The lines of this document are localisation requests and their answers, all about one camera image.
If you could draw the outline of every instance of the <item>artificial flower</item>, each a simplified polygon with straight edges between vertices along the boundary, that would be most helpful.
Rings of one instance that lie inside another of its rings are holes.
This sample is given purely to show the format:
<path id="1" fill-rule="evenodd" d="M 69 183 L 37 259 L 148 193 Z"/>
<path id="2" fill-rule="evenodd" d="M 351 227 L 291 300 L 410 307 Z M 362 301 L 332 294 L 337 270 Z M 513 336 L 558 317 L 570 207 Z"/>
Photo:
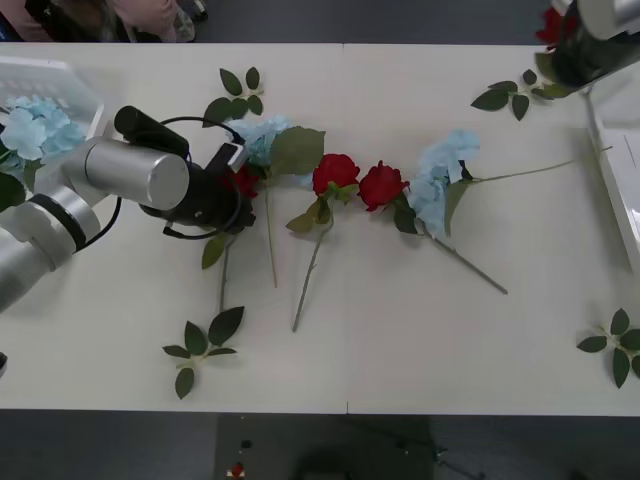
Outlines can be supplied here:
<path id="1" fill-rule="evenodd" d="M 245 147 L 249 152 L 249 163 L 268 167 L 271 165 L 271 145 L 279 133 L 291 128 L 288 120 L 278 115 L 264 122 L 252 125 L 244 120 L 232 120 L 227 125 L 244 138 Z"/>
<path id="2" fill-rule="evenodd" d="M 47 139 L 44 120 L 34 118 L 22 108 L 11 111 L 6 128 L 0 133 L 0 140 L 9 150 L 14 150 L 25 160 L 38 160 L 42 157 L 40 148 Z"/>
<path id="3" fill-rule="evenodd" d="M 360 168 L 347 155 L 329 153 L 322 157 L 320 165 L 313 171 L 313 191 L 322 195 L 329 188 L 329 182 L 338 187 L 355 185 L 358 183 Z"/>
<path id="4" fill-rule="evenodd" d="M 447 209 L 447 180 L 418 175 L 411 180 L 407 200 L 416 212 L 416 217 L 424 222 L 433 238 L 444 239 L 445 212 Z"/>
<path id="5" fill-rule="evenodd" d="M 480 149 L 478 136 L 469 130 L 454 130 L 447 140 L 427 148 L 420 158 L 419 172 L 411 180 L 407 200 L 434 238 L 445 239 L 445 214 L 449 185 L 468 175 L 465 162 Z"/>
<path id="6" fill-rule="evenodd" d="M 400 170 L 384 165 L 382 160 L 377 167 L 371 167 L 369 173 L 360 180 L 360 197 L 367 205 L 367 211 L 373 212 L 396 198 L 409 182 L 403 182 Z"/>
<path id="7" fill-rule="evenodd" d="M 479 149 L 480 140 L 474 132 L 456 129 L 446 140 L 425 149 L 418 162 L 420 175 L 446 177 L 451 183 L 459 182 L 463 178 L 460 161 L 473 159 Z"/>
<path id="8" fill-rule="evenodd" d="M 51 161 L 51 155 L 68 152 L 73 150 L 76 145 L 80 145 L 84 141 L 85 135 L 77 123 L 67 123 L 55 129 L 53 135 L 42 144 L 45 156 L 42 164 L 46 165 Z"/>
<path id="9" fill-rule="evenodd" d="M 260 180 L 257 175 L 251 175 L 249 169 L 244 165 L 238 173 L 231 176 L 238 186 L 238 190 L 249 198 L 255 198 L 258 194 L 255 191 L 256 184 Z"/>
<path id="10" fill-rule="evenodd" d="M 569 16 L 565 19 L 553 7 L 544 12 L 544 21 L 544 30 L 538 30 L 536 37 L 547 45 L 558 43 L 563 36 L 571 35 L 578 28 L 578 19 L 575 16 Z"/>

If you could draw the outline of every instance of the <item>green leaf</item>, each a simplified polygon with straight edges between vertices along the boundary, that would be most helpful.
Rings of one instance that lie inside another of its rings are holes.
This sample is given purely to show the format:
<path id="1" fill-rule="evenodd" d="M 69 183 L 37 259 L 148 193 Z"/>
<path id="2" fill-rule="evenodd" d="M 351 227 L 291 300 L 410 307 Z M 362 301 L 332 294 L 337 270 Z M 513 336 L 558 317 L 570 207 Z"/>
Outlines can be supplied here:
<path id="1" fill-rule="evenodd" d="M 627 350 L 640 350 L 640 330 L 629 330 L 620 339 L 620 345 Z"/>
<path id="2" fill-rule="evenodd" d="M 209 327 L 209 341 L 212 345 L 221 347 L 240 327 L 244 307 L 235 307 L 218 314 Z"/>
<path id="3" fill-rule="evenodd" d="M 257 90 L 260 85 L 260 73 L 258 72 L 258 69 L 256 67 L 251 67 L 247 71 L 245 80 L 247 81 L 247 87 L 249 87 L 250 90 Z"/>
<path id="4" fill-rule="evenodd" d="M 251 110 L 251 113 L 255 115 L 262 115 L 264 106 L 262 105 L 262 100 L 260 100 L 260 98 L 255 95 L 251 95 L 247 99 L 247 104 L 249 105 L 249 110 Z"/>
<path id="5" fill-rule="evenodd" d="M 184 327 L 184 345 L 193 355 L 202 355 L 207 351 L 207 339 L 200 327 L 187 322 L 186 327 Z"/>
<path id="6" fill-rule="evenodd" d="M 325 132 L 293 127 L 280 133 L 271 146 L 273 175 L 307 175 L 324 155 Z"/>
<path id="7" fill-rule="evenodd" d="M 633 368 L 636 376 L 640 378 L 640 355 L 633 357 L 633 360 L 631 361 L 631 368 Z"/>
<path id="8" fill-rule="evenodd" d="M 231 102 L 231 118 L 234 120 L 240 120 L 249 111 L 249 102 L 244 98 L 236 98 Z"/>
<path id="9" fill-rule="evenodd" d="M 0 212 L 24 202 L 26 193 L 19 180 L 11 175 L 0 173 Z"/>
<path id="10" fill-rule="evenodd" d="M 287 223 L 287 228 L 295 233 L 310 232 L 313 229 L 313 225 L 315 223 L 314 217 L 315 215 L 310 214 L 308 211 L 306 211 L 302 215 L 297 216 L 289 223 Z"/>
<path id="11" fill-rule="evenodd" d="M 503 108 L 507 103 L 509 103 L 509 92 L 506 90 L 489 90 L 476 98 L 471 106 L 479 110 L 495 112 Z"/>
<path id="12" fill-rule="evenodd" d="M 172 357 L 191 358 L 191 354 L 180 345 L 169 345 L 167 347 L 162 347 L 162 349 L 164 350 L 164 353 L 171 355 Z"/>
<path id="13" fill-rule="evenodd" d="M 227 235 L 221 233 L 216 235 L 207 242 L 202 252 L 202 269 L 206 270 L 209 267 L 215 265 L 222 254 L 224 253 L 224 246 L 227 243 Z"/>
<path id="14" fill-rule="evenodd" d="M 527 85 L 533 85 L 538 81 L 538 76 L 534 73 L 533 70 L 527 70 L 522 74 L 522 79 Z"/>
<path id="15" fill-rule="evenodd" d="M 447 237 L 451 237 L 451 220 L 453 220 L 453 214 L 460 204 L 460 200 L 462 200 L 464 192 L 469 188 L 469 185 L 471 185 L 471 183 L 465 180 L 460 180 L 459 182 L 449 185 L 449 190 L 447 191 L 447 204 L 444 213 L 444 231 L 447 234 Z"/>
<path id="16" fill-rule="evenodd" d="M 416 229 L 416 212 L 409 206 L 409 201 L 404 192 L 400 192 L 391 202 L 396 208 L 393 214 L 393 223 L 402 233 L 417 235 Z"/>
<path id="17" fill-rule="evenodd" d="M 618 388 L 624 385 L 627 375 L 629 375 L 629 357 L 619 348 L 613 352 L 613 378 Z"/>
<path id="18" fill-rule="evenodd" d="M 216 98 L 204 112 L 204 118 L 212 122 L 222 123 L 231 116 L 231 100 L 226 97 Z M 213 127 L 212 123 L 202 122 L 202 128 Z"/>
<path id="19" fill-rule="evenodd" d="M 622 335 L 629 329 L 629 315 L 623 308 L 613 315 L 611 321 L 611 335 Z"/>
<path id="20" fill-rule="evenodd" d="M 489 85 L 492 90 L 505 90 L 510 93 L 516 93 L 518 91 L 518 84 L 516 82 L 512 82 L 511 80 L 507 80 L 506 82 L 498 82 L 493 85 Z"/>
<path id="21" fill-rule="evenodd" d="M 607 346 L 607 337 L 589 337 L 578 344 L 578 348 L 583 352 L 596 353 L 604 350 Z"/>
<path id="22" fill-rule="evenodd" d="M 513 114 L 518 121 L 520 121 L 529 109 L 529 97 L 525 95 L 514 95 L 511 100 L 511 106 L 513 107 Z"/>
<path id="23" fill-rule="evenodd" d="M 178 376 L 176 377 L 176 393 L 180 400 L 189 395 L 195 380 L 196 374 L 193 368 L 183 368 L 178 372 Z"/>
<path id="24" fill-rule="evenodd" d="M 538 52 L 535 54 L 535 59 L 538 71 L 542 74 L 542 76 L 555 82 L 556 74 L 553 71 L 553 67 L 551 66 L 551 54 Z"/>
<path id="25" fill-rule="evenodd" d="M 240 83 L 240 80 L 238 80 L 238 77 L 229 70 L 221 68 L 220 79 L 222 80 L 222 85 L 224 85 L 225 90 L 231 95 L 234 97 L 242 95 L 242 84 Z"/>
<path id="26" fill-rule="evenodd" d="M 545 93 L 545 91 L 541 88 L 534 88 L 531 90 L 531 93 L 533 93 L 536 97 L 539 97 L 543 100 L 553 100 L 554 97 L 550 97 L 549 95 L 547 95 Z"/>
<path id="27" fill-rule="evenodd" d="M 218 355 L 231 355 L 232 353 L 238 353 L 233 348 L 216 348 L 215 350 L 211 350 L 207 354 L 207 358 L 216 357 Z"/>
<path id="28" fill-rule="evenodd" d="M 568 95 L 571 95 L 573 92 L 569 90 L 567 87 L 563 87 L 560 84 L 552 83 L 549 85 L 545 85 L 542 88 L 542 91 L 549 98 L 564 98 Z"/>
<path id="29" fill-rule="evenodd" d="M 24 183 L 31 192 L 33 192 L 33 188 L 36 183 L 36 172 L 41 168 L 42 164 L 40 163 L 40 160 L 26 162 L 24 167 Z"/>

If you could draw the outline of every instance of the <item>pink clothing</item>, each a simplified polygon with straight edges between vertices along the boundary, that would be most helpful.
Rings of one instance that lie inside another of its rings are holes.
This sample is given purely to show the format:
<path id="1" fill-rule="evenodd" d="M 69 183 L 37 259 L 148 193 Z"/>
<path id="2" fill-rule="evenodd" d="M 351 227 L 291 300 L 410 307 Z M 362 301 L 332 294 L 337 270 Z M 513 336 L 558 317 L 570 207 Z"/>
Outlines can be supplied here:
<path id="1" fill-rule="evenodd" d="M 76 1 L 66 0 L 73 7 Z M 123 22 L 143 32 L 158 35 L 164 41 L 175 41 L 173 22 L 178 5 L 176 0 L 107 0 Z M 24 8 L 25 0 L 0 0 L 0 12 L 27 42 L 51 41 Z"/>
<path id="2" fill-rule="evenodd" d="M 25 42 L 50 42 L 40 24 L 24 8 L 25 0 L 0 0 L 0 12 Z"/>

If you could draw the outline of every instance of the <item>blue hydrangea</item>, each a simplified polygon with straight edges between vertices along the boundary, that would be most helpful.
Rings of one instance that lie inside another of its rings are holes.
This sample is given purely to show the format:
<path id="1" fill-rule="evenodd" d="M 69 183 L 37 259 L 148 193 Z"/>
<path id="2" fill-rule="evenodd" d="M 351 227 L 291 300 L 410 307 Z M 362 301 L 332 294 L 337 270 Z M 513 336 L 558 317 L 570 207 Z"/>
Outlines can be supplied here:
<path id="1" fill-rule="evenodd" d="M 291 128 L 288 120 L 281 115 L 255 125 L 244 120 L 232 120 L 227 122 L 227 125 L 244 138 L 245 146 L 249 152 L 249 163 L 261 167 L 271 165 L 269 152 L 276 136 Z"/>
<path id="2" fill-rule="evenodd" d="M 24 160 L 42 157 L 42 144 L 47 139 L 45 122 L 29 111 L 16 108 L 11 111 L 0 140 L 8 150 L 17 152 Z"/>
<path id="3" fill-rule="evenodd" d="M 449 185 L 462 180 L 460 160 L 472 160 L 479 149 L 480 141 L 474 132 L 454 130 L 446 140 L 422 153 L 407 199 L 432 237 L 446 238 L 444 222 Z"/>
<path id="4" fill-rule="evenodd" d="M 41 163 L 46 164 L 51 161 L 52 155 L 72 150 L 85 139 L 80 126 L 72 122 L 50 98 L 42 99 L 37 95 L 33 96 L 33 100 L 27 97 L 10 98 L 7 107 L 11 113 L 0 140 L 23 160 L 42 159 Z M 3 167 L 24 168 L 15 159 L 13 163 L 16 165 L 4 162 Z"/>

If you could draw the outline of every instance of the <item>flower stem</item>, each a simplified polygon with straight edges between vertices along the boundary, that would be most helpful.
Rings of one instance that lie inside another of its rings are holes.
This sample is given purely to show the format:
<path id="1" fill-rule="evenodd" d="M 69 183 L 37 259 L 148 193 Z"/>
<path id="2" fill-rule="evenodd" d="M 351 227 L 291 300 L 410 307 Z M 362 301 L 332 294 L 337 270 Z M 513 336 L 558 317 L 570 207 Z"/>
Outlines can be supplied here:
<path id="1" fill-rule="evenodd" d="M 269 182 L 264 183 L 264 206 L 267 210 L 267 232 L 269 234 L 269 253 L 271 255 L 271 272 L 273 273 L 273 286 L 278 288 L 278 276 L 276 275 L 276 260 L 273 253 L 273 237 L 271 235 L 271 215 L 269 213 Z"/>
<path id="2" fill-rule="evenodd" d="M 229 265 L 229 249 L 233 242 L 236 241 L 236 236 L 231 237 L 231 240 L 224 247 L 224 260 L 222 263 L 222 281 L 220 282 L 220 304 L 218 306 L 218 313 L 224 310 L 224 294 L 227 286 L 227 266 Z"/>
<path id="3" fill-rule="evenodd" d="M 316 248 L 313 250 L 313 256 L 311 257 L 311 262 L 309 262 L 309 268 L 307 269 L 307 276 L 304 279 L 304 286 L 302 287 L 302 295 L 300 296 L 300 303 L 298 303 L 298 311 L 296 312 L 296 319 L 293 322 L 293 327 L 291 327 L 291 331 L 295 333 L 298 329 L 298 323 L 300 323 L 300 316 L 302 315 L 302 305 L 304 304 L 304 297 L 307 294 L 307 287 L 309 286 L 309 278 L 311 278 L 311 272 L 316 267 L 316 257 L 318 256 L 318 250 L 320 250 L 320 244 L 322 243 L 322 239 L 327 234 L 329 230 L 333 227 L 333 211 L 331 212 L 331 223 L 327 226 L 327 228 L 322 229 L 320 234 L 318 235 L 318 240 L 316 241 Z"/>
<path id="4" fill-rule="evenodd" d="M 433 240 L 436 245 L 438 245 L 440 248 L 444 249 L 449 255 L 457 258 L 460 262 L 462 262 L 463 265 L 465 265 L 467 268 L 469 268 L 472 271 L 474 271 L 477 275 L 482 277 L 484 280 L 489 282 L 493 287 L 495 287 L 497 290 L 499 290 L 500 293 L 503 293 L 504 295 L 509 295 L 509 292 L 507 291 L 506 288 L 504 288 L 502 285 L 500 285 L 498 282 L 496 282 L 493 278 L 491 278 L 489 275 L 487 275 L 482 270 L 480 270 L 478 267 L 476 267 L 469 260 L 467 260 L 462 255 L 460 255 L 455 248 L 451 248 L 450 246 L 448 246 L 445 243 L 441 242 L 437 238 L 433 238 L 429 234 L 429 232 L 427 231 L 427 226 L 424 224 L 424 222 L 419 221 L 418 223 L 420 223 L 420 225 L 422 227 L 422 231 L 424 232 L 425 236 L 429 237 L 431 240 Z"/>
<path id="5" fill-rule="evenodd" d="M 568 162 L 560 163 L 558 165 L 553 165 L 551 167 L 539 168 L 537 170 L 530 170 L 528 172 L 512 173 L 511 175 L 500 175 L 498 177 L 490 177 L 490 178 L 476 178 L 473 180 L 472 185 L 475 183 L 492 182 L 493 180 L 502 180 L 504 178 L 512 178 L 512 177 L 519 177 L 521 175 L 531 175 L 532 173 L 546 172 L 548 170 L 553 170 L 555 168 L 564 167 L 565 165 L 569 165 L 570 163 L 573 163 L 573 160 L 569 160 Z"/>

